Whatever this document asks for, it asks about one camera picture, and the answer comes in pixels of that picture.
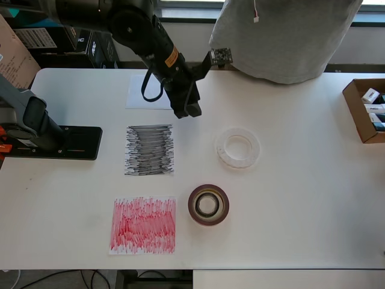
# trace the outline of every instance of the cardboard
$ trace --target cardboard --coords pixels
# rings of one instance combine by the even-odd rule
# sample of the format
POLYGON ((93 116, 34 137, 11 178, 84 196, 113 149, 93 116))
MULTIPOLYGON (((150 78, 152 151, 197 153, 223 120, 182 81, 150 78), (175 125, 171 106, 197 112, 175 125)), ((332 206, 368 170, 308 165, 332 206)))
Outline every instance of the cardboard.
POLYGON ((342 93, 349 106, 361 141, 363 143, 385 143, 385 132, 375 130, 361 100, 361 97, 369 89, 385 93, 385 79, 354 79, 342 93))
POLYGON ((0 73, 16 88, 27 89, 39 70, 40 66, 0 15, 0 73))

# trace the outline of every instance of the tape roll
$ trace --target tape roll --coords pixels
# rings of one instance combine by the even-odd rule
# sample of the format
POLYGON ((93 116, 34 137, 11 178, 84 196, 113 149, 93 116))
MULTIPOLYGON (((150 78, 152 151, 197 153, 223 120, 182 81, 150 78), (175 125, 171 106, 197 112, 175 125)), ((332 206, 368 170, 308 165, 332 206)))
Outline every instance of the tape roll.
POLYGON ((230 128, 222 133, 217 140, 217 153, 219 158, 230 167, 245 169, 252 166, 258 159, 260 146, 257 138, 244 128, 230 128), (242 137, 250 144, 250 151, 246 158, 237 160, 232 158, 226 151, 226 143, 231 137, 242 137))
POLYGON ((229 208, 229 198, 216 185, 201 185, 188 199, 191 217, 203 226, 214 226, 222 222, 229 213, 229 208))

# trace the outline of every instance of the person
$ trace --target person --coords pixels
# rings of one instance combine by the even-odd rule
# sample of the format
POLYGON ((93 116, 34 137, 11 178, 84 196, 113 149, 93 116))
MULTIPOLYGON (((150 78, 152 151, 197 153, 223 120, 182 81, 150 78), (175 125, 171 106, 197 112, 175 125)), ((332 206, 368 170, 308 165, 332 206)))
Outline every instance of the person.
POLYGON ((226 0, 211 48, 231 48, 233 66, 282 84, 320 76, 362 0, 226 0))

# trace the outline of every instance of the red tape roll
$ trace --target red tape roll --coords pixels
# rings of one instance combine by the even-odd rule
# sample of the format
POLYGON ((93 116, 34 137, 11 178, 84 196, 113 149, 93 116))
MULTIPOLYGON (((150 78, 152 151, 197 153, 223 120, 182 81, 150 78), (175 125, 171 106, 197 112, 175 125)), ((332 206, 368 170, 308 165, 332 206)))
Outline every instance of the red tape roll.
POLYGON ((229 213, 230 203, 225 192, 216 185, 201 185, 197 187, 188 199, 188 211, 191 217, 203 226, 214 226, 221 223, 229 213), (203 213, 197 201, 203 195, 215 199, 215 210, 212 215, 203 213))

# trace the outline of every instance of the paper with red scribbles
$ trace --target paper with red scribbles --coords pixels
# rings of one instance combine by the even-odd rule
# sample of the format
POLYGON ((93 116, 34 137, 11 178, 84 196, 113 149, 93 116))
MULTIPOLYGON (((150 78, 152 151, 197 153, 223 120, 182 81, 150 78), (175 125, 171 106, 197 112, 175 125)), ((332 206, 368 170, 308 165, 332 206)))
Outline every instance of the paper with red scribbles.
POLYGON ((175 251, 174 197, 116 199, 111 255, 172 254, 175 251))

